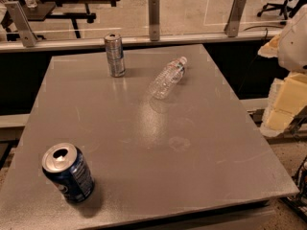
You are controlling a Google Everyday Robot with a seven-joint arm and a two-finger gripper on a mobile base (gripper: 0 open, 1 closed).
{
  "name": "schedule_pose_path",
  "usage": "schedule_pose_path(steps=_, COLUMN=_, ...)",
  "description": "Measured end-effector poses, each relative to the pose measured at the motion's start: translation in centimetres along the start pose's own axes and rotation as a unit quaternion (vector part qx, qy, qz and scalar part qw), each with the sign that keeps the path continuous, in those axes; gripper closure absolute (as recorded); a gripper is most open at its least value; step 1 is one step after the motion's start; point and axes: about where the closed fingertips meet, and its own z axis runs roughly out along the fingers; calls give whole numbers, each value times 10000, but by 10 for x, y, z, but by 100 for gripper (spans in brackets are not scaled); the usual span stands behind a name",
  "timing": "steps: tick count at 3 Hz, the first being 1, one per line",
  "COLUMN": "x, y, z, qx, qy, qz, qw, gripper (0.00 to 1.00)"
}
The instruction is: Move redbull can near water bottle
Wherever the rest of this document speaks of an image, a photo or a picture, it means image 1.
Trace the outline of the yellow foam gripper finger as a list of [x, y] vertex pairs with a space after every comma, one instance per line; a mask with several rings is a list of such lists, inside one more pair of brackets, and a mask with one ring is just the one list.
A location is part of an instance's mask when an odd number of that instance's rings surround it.
[[280, 35], [274, 36], [269, 42], [261, 46], [258, 55], [263, 58], [276, 58], [278, 53]]
[[266, 137], [283, 133], [295, 116], [307, 106], [307, 75], [290, 72], [284, 79], [274, 79], [260, 126]]

